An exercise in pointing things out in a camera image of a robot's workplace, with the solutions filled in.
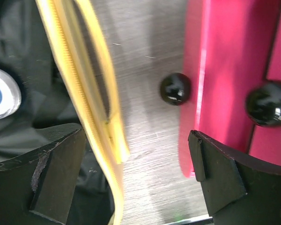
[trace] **black ball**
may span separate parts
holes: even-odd
[[[246,98],[249,117],[259,126],[281,125],[281,81],[270,81]]]
[[[181,73],[173,73],[163,79],[160,84],[161,98],[171,105],[181,105],[186,102],[191,93],[191,82]]]

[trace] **gray surface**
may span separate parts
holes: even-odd
[[[131,151],[122,224],[165,224],[206,214],[199,183],[180,171],[179,108],[158,93],[163,76],[182,70],[187,1],[92,2],[115,64]]]

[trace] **black cloth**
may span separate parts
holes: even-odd
[[[0,162],[80,126],[33,0],[0,0],[0,69],[16,80],[22,93],[19,110],[0,120]],[[67,224],[106,225],[113,212],[110,187],[87,144]]]

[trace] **white circular object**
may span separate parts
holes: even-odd
[[[18,84],[6,72],[0,69],[0,119],[18,110],[21,104],[21,92]]]

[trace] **yellow zipper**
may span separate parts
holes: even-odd
[[[103,73],[110,102],[110,117],[102,98],[71,0],[36,0],[38,10],[86,136],[114,197],[113,224],[123,215],[123,165],[129,156],[119,104],[116,77],[108,48],[89,0],[74,0],[86,23]]]

